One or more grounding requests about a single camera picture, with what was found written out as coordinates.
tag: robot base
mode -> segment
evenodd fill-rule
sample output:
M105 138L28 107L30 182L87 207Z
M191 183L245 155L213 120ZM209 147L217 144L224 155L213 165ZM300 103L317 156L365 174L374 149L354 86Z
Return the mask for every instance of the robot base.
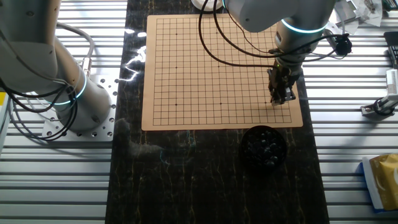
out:
M108 117L97 127L89 131L73 132L69 130L66 136L62 136L56 140L62 141L75 141L75 142L109 142L113 140L114 131L114 118L116 114L116 101L118 99L118 83L115 82L117 76L112 75L92 75L90 76L94 83L98 83L109 93L111 97L111 110ZM44 114L48 118L57 117L56 112L50 110L47 114ZM51 135L59 131L63 127L63 124L59 121L46 120L43 128L43 137Z

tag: black bowl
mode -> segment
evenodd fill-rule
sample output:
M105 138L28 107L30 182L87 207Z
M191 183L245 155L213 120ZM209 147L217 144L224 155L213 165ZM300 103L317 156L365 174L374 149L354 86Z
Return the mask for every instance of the black bowl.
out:
M272 172L286 159L287 146L274 128L255 126L244 133L239 147L242 163L251 170Z

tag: black marble table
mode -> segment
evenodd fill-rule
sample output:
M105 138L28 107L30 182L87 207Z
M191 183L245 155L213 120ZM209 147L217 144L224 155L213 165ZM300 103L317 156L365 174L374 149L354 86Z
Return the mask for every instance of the black marble table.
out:
M238 159L245 130L142 131L147 16L198 14L190 0L129 0L106 223L328 223L303 78L304 126L278 129L287 160L271 175Z

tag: blue object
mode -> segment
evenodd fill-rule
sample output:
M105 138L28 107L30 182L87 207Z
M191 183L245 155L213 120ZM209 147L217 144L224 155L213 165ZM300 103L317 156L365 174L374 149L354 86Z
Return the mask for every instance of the blue object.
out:
M303 29L299 29L299 28L296 28L296 27L288 24L284 19L282 19L281 21L287 28L289 28L289 29L291 29L293 31L296 31L296 32L303 33L303 34L313 34L313 33L316 33L316 32L320 32L320 31L324 30L326 28L326 26L327 26L327 24L326 24L324 27L316 29L316 30L303 30Z
M79 92L79 94L77 94L77 96L76 96L75 99L79 98L79 96L84 92L84 90L85 90L85 88L86 88L86 85L87 85L87 77L86 77L86 75L84 75L84 77L85 77L85 84L83 85L83 88L81 89L81 91ZM55 104L55 105L65 105L65 104L68 104L68 103L70 103L70 100L69 100L69 101L66 101L66 102L63 102L63 103L54 103L54 104Z

